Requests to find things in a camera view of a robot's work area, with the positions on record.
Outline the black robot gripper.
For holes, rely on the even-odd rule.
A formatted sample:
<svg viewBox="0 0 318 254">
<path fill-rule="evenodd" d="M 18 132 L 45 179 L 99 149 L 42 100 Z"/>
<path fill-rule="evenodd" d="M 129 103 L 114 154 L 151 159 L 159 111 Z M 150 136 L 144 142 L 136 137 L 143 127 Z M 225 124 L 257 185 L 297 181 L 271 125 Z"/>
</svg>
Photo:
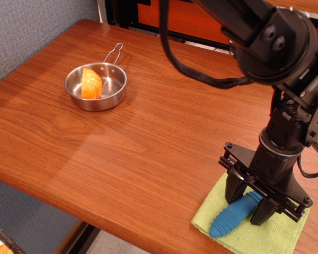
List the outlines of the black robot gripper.
<svg viewBox="0 0 318 254">
<path fill-rule="evenodd" d="M 251 224 L 261 226 L 274 213 L 284 213 L 298 222 L 305 209 L 313 205 L 293 173 L 297 158 L 304 150 L 303 145 L 285 149 L 261 132 L 255 151 L 231 142 L 226 143 L 224 149 L 219 163 L 227 170 L 227 203 L 232 204 L 241 198 L 247 187 L 263 197 L 252 215 Z"/>
</svg>

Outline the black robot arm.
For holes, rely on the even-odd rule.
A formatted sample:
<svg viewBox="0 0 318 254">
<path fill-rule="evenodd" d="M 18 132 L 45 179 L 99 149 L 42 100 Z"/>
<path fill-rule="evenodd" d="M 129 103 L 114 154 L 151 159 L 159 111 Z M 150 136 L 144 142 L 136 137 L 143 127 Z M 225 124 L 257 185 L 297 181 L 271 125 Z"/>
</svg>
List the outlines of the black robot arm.
<svg viewBox="0 0 318 254">
<path fill-rule="evenodd" d="M 225 144 L 220 163 L 227 169 L 225 198 L 233 203 L 247 187 L 257 191 L 251 223 L 261 225 L 274 213 L 298 221 L 313 202 L 295 179 L 306 147 L 318 153 L 318 47 L 312 22 L 301 12 L 265 1 L 198 1 L 233 41 L 244 74 L 274 89 L 268 125 L 256 151 Z"/>
</svg>

